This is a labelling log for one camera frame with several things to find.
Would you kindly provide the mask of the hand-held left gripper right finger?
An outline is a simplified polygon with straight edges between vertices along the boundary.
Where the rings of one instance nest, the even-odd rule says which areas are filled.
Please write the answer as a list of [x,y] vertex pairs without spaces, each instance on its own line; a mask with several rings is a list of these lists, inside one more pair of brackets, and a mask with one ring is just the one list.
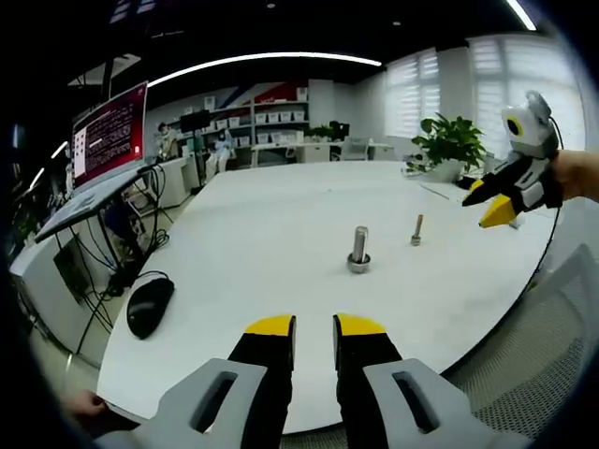
[[351,448],[526,448],[478,420],[468,397],[423,362],[404,359],[386,330],[333,317],[337,401]]

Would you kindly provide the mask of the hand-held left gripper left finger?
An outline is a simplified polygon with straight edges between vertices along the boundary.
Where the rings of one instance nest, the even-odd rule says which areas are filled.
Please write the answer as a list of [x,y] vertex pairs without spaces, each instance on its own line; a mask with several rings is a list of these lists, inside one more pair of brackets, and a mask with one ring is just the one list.
[[172,386],[154,417],[95,440],[99,448],[277,448],[292,399],[296,318],[249,325],[226,359]]

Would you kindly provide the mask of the person's left hand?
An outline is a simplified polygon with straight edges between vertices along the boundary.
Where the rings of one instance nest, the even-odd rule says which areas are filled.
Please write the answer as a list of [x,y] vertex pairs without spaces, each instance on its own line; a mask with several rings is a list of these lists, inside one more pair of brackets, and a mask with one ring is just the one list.
[[106,415],[108,407],[95,392],[82,389],[59,399],[65,415],[77,422],[91,422]]

